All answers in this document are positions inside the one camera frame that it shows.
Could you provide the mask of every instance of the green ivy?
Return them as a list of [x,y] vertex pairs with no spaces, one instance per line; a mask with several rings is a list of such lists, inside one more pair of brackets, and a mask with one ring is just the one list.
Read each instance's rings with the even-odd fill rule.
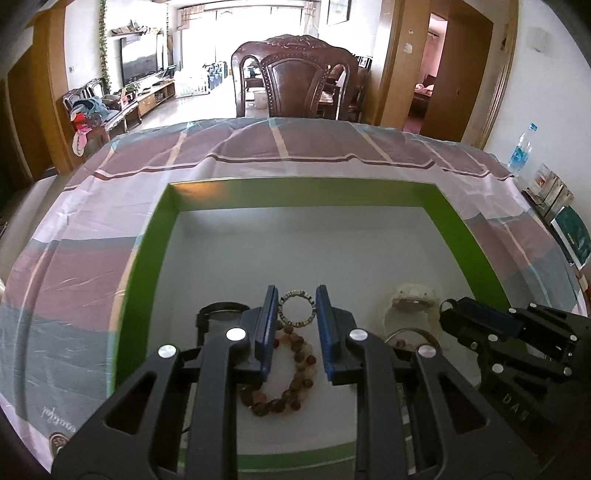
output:
[[99,5],[99,54],[100,54],[100,71],[105,81],[107,92],[111,92],[111,78],[109,77],[109,70],[107,68],[107,39],[105,29],[105,12],[107,10],[107,0],[100,0]]

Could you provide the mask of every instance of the tv stand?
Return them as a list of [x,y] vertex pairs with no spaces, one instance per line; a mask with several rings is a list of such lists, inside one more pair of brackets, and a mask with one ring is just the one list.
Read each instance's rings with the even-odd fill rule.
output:
[[139,115],[144,116],[174,94],[174,79],[163,80],[162,84],[153,86],[149,92],[138,94]]

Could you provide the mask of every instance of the framed photo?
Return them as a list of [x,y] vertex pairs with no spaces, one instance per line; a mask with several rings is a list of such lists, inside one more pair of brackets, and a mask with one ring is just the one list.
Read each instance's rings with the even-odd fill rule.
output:
[[327,25],[346,22],[351,11],[351,0],[329,0],[329,14]]

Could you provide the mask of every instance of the plastic bottle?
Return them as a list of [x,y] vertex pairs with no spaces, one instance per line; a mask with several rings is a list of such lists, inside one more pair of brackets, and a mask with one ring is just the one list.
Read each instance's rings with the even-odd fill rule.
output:
[[530,157],[531,152],[531,141],[534,138],[535,133],[538,131],[538,126],[536,124],[531,124],[530,127],[525,131],[521,138],[519,139],[519,143],[515,147],[515,151],[509,160],[508,169],[513,175],[517,175],[523,167],[525,167],[525,163],[527,159]]

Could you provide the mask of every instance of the silver screw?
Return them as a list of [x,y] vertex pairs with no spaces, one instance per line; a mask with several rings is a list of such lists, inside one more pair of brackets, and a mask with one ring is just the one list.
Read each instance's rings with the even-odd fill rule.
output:
[[368,333],[361,328],[356,328],[349,332],[349,336],[351,337],[351,340],[363,342],[368,337]]
[[232,342],[242,340],[246,336],[246,330],[240,327],[230,328],[226,332],[226,338]]
[[421,345],[418,348],[418,354],[425,358],[433,358],[437,354],[437,350],[431,345]]
[[177,348],[174,345],[163,345],[158,349],[158,354],[162,358],[170,358],[177,352]]

